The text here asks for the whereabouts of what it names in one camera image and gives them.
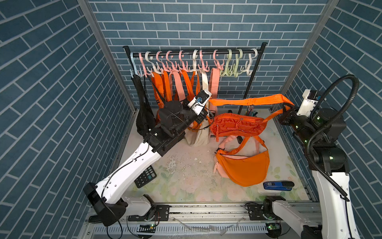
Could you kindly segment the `beige bag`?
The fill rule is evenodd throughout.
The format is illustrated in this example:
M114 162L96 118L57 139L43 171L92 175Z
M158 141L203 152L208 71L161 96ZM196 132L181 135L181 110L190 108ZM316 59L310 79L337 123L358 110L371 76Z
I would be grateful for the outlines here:
M209 81L208 76L205 70L200 70L200 75L202 78L202 89L209 91ZM197 147L207 145L210 138L210 129L209 125L212 123L213 114L207 114L207 118L203 120L202 123L197 124L196 126L191 126L191 129L186 131L186 141L190 146Z

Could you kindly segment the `dark orange bag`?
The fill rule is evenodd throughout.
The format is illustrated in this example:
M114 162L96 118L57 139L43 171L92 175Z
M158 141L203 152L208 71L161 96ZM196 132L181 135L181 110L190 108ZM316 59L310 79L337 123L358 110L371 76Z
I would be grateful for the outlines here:
M294 104L282 94L276 94L260 98L249 98L243 100L212 99L210 100L210 104L214 106L266 106L286 104L287 110L294 107ZM233 113L224 113L217 115L214 118L214 121L210 126L210 131L213 135L215 135L216 141L219 141L219 138L221 136L259 136L267 127L268 121L282 113L282 109L278 110L265 119L259 117L243 116Z

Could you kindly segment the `bright orange crescent bag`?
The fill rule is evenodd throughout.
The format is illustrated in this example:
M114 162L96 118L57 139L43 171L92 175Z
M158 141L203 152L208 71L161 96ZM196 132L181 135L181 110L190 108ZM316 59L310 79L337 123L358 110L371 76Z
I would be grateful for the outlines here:
M249 187L262 183L268 173L270 156L265 142L258 136L253 137L260 143L260 153L249 156L246 159L233 160L229 155L238 155L244 148L250 137L245 137L238 148L233 150L217 149L215 156L225 169L229 179L242 187Z

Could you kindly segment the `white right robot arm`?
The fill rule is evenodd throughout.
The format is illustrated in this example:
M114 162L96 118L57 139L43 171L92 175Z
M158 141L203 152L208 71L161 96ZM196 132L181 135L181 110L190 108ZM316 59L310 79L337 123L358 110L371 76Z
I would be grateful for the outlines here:
M322 103L336 86L345 80L352 83L350 94L339 110L323 108ZM346 153L336 145L346 128L343 114L351 106L359 89L359 79L345 75L324 92L306 90L300 106L282 103L279 122L291 126L293 137L300 143L314 178L320 203L321 222L300 213L281 196L268 196L262 204L247 203L251 220L266 221L267 235L277 239L283 235L282 223L302 239L357 239L350 199L350 168Z

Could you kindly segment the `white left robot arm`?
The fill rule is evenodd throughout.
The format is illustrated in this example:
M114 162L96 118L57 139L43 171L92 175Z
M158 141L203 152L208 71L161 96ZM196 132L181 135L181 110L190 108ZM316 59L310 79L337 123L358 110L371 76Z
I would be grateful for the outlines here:
M208 114L208 100L200 96L167 102L157 111L158 123L144 137L134 153L115 171L98 183L88 183L83 191L105 227L117 223L123 216L145 216L154 202L149 196L128 197L128 187L154 162L181 141L193 122L203 122Z

